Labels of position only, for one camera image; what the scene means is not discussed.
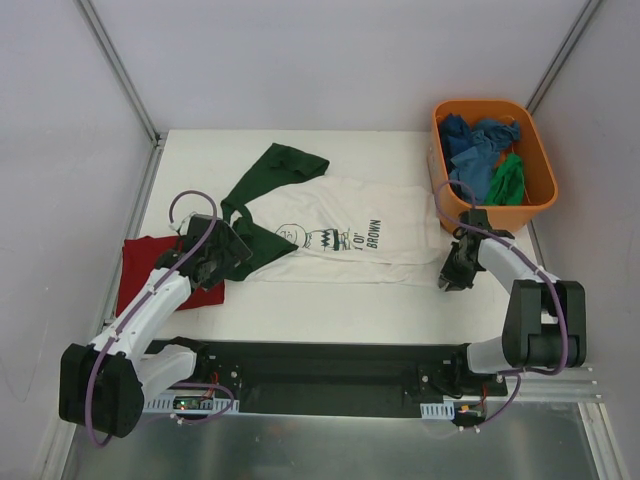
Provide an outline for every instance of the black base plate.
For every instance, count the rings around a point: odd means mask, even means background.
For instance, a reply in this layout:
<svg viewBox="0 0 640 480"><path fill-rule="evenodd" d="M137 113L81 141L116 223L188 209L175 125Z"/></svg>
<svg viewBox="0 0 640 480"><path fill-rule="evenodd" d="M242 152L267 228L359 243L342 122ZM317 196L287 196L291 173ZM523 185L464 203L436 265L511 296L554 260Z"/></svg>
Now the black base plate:
<svg viewBox="0 0 640 480"><path fill-rule="evenodd" d="M443 392L507 394L495 375L466 371L464 345L203 343L245 413L420 418L420 404L441 403Z"/></svg>

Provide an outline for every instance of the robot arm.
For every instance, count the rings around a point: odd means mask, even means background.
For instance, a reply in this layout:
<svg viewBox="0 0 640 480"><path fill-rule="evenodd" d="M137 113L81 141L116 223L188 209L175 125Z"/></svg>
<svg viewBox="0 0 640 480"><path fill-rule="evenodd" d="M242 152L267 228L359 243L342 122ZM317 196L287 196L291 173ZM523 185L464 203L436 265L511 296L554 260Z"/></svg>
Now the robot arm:
<svg viewBox="0 0 640 480"><path fill-rule="evenodd" d="M491 229L486 210L463 213L462 222L488 230L513 244L506 231ZM488 270L510 293L502 336L472 343L466 349L466 368L473 374L548 367L560 362L562 339L557 323L542 323L542 314L557 317L547 284L513 250L485 235L459 229L457 242L440 272L441 288L463 290L473 286L475 274ZM568 337L566 367L578 367L586 357L585 292L578 282L563 281L545 272L551 280L565 317Z"/></svg>
<svg viewBox="0 0 640 480"><path fill-rule="evenodd" d="M231 227L218 220L195 254L155 289L158 280L201 239L210 223L209 216L191 217L187 234L180 237L182 248L160 256L145 286L114 323L89 345L72 344L67 348L61 361L60 418L85 425L90 372L112 339L115 341L106 351L93 391L95 430L124 437L135 427L146 402L181 380L208 380L209 355L200 342L178 337L158 354L147 359L143 355L169 316L194 290L215 286L251 255ZM127 317L130 318L122 328Z"/></svg>

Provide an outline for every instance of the cartoon face print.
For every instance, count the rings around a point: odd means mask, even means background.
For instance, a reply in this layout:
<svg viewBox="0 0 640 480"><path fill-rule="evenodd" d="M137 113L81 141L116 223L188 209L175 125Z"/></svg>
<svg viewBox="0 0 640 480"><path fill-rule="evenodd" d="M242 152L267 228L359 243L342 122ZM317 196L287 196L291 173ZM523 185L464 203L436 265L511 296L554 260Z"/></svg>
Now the cartoon face print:
<svg viewBox="0 0 640 480"><path fill-rule="evenodd" d="M300 248L308 248L316 252L350 250L349 231L340 233L335 228L324 228L307 232L295 223L282 225L276 234Z"/></svg>
<svg viewBox="0 0 640 480"><path fill-rule="evenodd" d="M304 228L295 223L287 223L276 230L276 235L280 235L285 240L290 241L298 247L305 248L307 242L307 232Z"/></svg>

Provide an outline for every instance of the white table surface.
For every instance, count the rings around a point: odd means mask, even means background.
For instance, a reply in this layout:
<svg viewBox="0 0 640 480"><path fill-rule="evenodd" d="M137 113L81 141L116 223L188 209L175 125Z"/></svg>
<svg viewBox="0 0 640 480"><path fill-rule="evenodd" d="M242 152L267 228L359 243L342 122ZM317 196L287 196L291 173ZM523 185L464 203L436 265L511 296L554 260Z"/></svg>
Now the white table surface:
<svg viewBox="0 0 640 480"><path fill-rule="evenodd" d="M140 236L172 234L167 212L183 190L202 190L220 202L273 142L328 159L327 175L431 190L427 133L172 130ZM185 197L176 218L194 210L209 213L210 207ZM526 228L516 239L534 258ZM507 303L507 293L488 273L476 276L472 290L454 293L389 284L227 282L223 305L174 313L158 338L458 344L500 335Z"/></svg>

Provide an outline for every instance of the white wall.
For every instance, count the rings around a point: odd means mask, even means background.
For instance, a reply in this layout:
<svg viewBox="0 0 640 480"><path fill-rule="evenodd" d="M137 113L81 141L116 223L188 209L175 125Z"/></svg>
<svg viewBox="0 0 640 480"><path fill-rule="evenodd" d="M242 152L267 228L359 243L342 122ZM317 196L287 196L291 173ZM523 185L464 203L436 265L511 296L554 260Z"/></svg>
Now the white wall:
<svg viewBox="0 0 640 480"><path fill-rule="evenodd" d="M585 0L94 0L160 130L426 130L526 103Z"/></svg>
<svg viewBox="0 0 640 480"><path fill-rule="evenodd" d="M606 2L535 115L559 184L535 226L588 295L589 361L640 475L640 2Z"/></svg>
<svg viewBox="0 0 640 480"><path fill-rule="evenodd" d="M86 342L150 152L74 2L0 15L0 478L33 478L59 362Z"/></svg>

